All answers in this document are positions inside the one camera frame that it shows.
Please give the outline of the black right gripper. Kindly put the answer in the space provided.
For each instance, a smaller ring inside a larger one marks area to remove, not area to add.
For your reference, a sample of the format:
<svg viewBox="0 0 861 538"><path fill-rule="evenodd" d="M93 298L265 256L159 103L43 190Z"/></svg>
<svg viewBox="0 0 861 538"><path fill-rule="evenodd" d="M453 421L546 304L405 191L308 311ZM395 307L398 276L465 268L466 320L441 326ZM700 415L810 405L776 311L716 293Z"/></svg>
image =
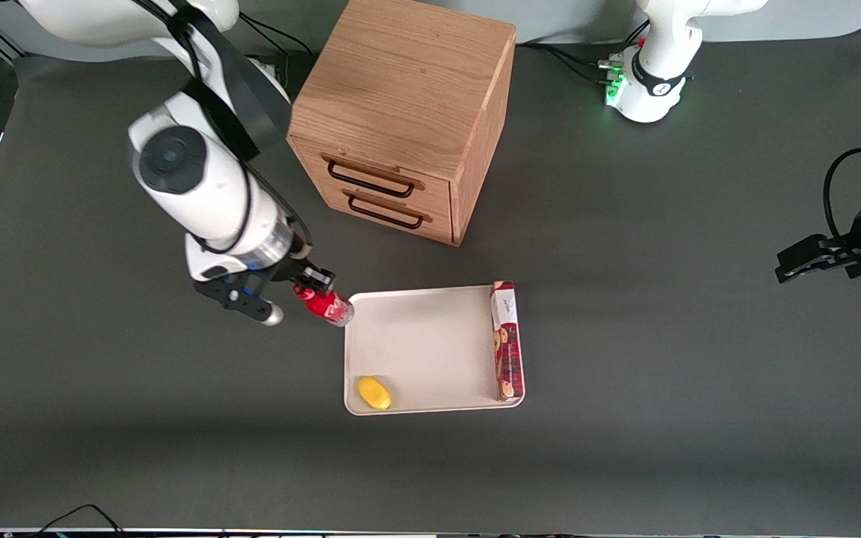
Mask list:
<svg viewBox="0 0 861 538"><path fill-rule="evenodd" d="M333 290L336 275L326 269L313 267L307 258L295 259L285 256L272 267L273 282L293 282L291 287L297 297L313 297L315 293Z"/></svg>

